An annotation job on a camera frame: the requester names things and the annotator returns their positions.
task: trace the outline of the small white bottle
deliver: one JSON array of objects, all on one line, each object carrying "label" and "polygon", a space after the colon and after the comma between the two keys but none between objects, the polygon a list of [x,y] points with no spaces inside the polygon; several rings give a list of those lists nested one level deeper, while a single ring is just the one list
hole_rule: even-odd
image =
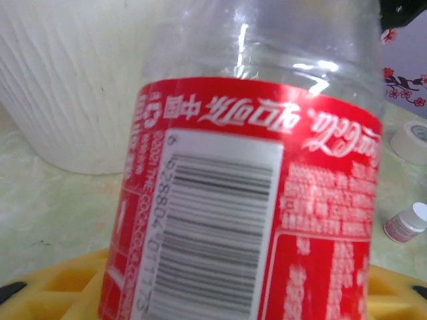
[{"label": "small white bottle", "polygon": [[391,240],[405,243],[424,232],[426,228],[427,205],[417,202],[387,221],[384,232]]}]

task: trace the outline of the recycling symbol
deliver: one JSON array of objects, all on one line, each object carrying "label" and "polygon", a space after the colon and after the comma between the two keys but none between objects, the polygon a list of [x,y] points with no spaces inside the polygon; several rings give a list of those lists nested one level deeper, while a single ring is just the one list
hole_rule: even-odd
[{"label": "recycling symbol", "polygon": [[161,116],[161,103],[150,103],[145,109],[142,117],[144,121],[144,128],[151,129],[157,123]]}]

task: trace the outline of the red label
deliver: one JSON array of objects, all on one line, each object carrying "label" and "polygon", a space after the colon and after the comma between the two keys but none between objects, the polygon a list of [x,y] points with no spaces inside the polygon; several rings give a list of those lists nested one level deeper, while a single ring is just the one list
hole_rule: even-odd
[{"label": "red label", "polygon": [[365,319],[381,130],[289,85],[144,87],[101,319]]}]

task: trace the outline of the black object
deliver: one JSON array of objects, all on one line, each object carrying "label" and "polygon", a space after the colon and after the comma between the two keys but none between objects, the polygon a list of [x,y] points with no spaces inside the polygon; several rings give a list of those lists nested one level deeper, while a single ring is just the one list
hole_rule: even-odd
[{"label": "black object", "polygon": [[422,287],[420,285],[415,285],[412,287],[413,290],[415,290],[417,292],[417,294],[419,294],[421,297],[425,298],[425,300],[427,300],[427,288],[426,287]]},{"label": "black object", "polygon": [[407,26],[427,9],[427,0],[380,0],[381,29]]},{"label": "black object", "polygon": [[0,288],[0,305],[27,286],[25,282],[14,282]]}]

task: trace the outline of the yellow crate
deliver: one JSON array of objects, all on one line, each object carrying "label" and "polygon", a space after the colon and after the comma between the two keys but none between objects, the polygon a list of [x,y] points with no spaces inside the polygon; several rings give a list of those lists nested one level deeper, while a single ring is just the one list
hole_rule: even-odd
[{"label": "yellow crate", "polygon": [[[102,250],[12,281],[3,291],[17,292],[3,303],[0,295],[0,320],[96,320],[107,256]],[[368,310],[369,320],[427,320],[427,283],[371,266]]]}]

